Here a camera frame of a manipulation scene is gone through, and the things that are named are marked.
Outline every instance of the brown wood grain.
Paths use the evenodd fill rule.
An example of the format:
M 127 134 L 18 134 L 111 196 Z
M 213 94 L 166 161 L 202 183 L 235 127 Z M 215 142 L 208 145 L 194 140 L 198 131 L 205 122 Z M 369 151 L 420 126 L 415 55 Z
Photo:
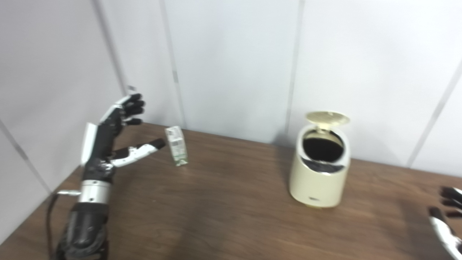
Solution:
M 353 160 L 340 206 L 306 207 L 290 196 L 293 150 L 184 131 L 189 164 L 168 147 L 118 169 L 110 200 L 111 260 L 450 260 L 427 218 L 440 185 L 456 177 Z M 130 127 L 117 148 L 165 137 Z M 59 189 L 78 189 L 76 170 Z M 60 197 L 57 239 L 75 198 Z M 0 246 L 1 260 L 47 259 L 45 205 Z M 462 233 L 462 223 L 451 221 Z

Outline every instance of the small carton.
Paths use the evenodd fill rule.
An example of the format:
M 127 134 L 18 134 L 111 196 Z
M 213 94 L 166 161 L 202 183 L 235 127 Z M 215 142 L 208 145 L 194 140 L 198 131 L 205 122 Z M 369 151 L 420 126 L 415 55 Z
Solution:
M 188 163 L 188 154 L 186 152 L 186 144 L 184 136 L 179 126 L 172 126 L 165 129 L 167 139 L 169 141 L 170 151 L 172 152 L 173 160 L 176 166 Z

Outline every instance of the cream trash can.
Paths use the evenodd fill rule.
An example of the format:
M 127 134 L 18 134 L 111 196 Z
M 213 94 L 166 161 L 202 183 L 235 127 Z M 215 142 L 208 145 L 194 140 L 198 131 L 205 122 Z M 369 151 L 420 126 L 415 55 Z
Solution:
M 307 206 L 335 207 L 350 167 L 350 146 L 345 134 L 332 127 L 350 119 L 330 111 L 311 112 L 306 118 L 314 125 L 305 126 L 298 134 L 289 191 Z

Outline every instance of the wire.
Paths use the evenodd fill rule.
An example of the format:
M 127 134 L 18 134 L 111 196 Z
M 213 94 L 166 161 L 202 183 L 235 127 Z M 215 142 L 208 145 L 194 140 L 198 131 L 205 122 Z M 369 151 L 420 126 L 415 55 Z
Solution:
M 51 211 L 53 211 L 53 207 L 55 205 L 56 200 L 58 199 L 59 194 L 53 193 L 50 195 L 50 201 L 48 203 L 47 208 L 47 215 L 45 220 L 45 229 L 47 233 L 47 247 L 48 247 L 48 255 L 50 259 L 53 259 L 53 237 L 51 235 Z

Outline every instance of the trash can lid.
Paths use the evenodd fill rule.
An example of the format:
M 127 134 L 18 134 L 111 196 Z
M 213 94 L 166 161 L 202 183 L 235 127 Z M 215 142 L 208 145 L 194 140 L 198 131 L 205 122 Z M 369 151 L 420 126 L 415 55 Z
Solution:
M 316 111 L 306 114 L 306 119 L 317 124 L 322 130 L 329 130 L 331 126 L 347 124 L 350 119 L 344 114 L 332 111 Z

